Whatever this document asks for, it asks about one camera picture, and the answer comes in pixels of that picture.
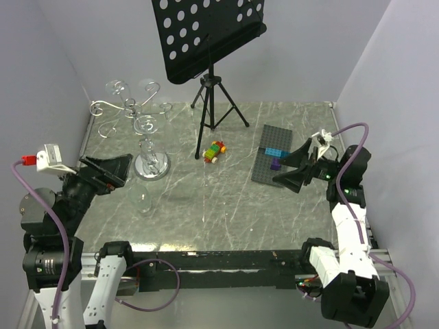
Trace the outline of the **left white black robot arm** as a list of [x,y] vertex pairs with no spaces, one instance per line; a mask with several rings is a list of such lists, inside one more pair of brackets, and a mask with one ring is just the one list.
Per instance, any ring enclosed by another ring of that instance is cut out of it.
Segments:
[[[51,159],[46,151],[23,156],[12,166],[27,189],[19,205],[25,234],[23,270],[46,328],[109,328],[119,282],[134,270],[135,258],[127,241],[107,242],[98,251],[96,282],[86,306],[82,305],[82,252],[75,233],[95,197],[125,186],[133,156],[108,159],[84,156],[71,168]],[[35,166],[60,175],[62,190],[33,189],[17,166]]]

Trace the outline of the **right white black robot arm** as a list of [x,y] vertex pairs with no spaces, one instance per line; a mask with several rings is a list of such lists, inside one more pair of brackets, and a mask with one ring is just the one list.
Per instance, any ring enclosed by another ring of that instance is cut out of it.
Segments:
[[340,160],[319,156],[311,141],[291,153],[283,152],[281,165],[291,171],[273,181],[298,193],[318,178],[328,183],[327,201],[337,230],[337,245],[309,238],[302,245],[299,264],[321,281],[320,307],[326,319],[372,328],[387,302],[390,289],[380,280],[368,253],[366,200],[361,185],[370,152],[351,145]]

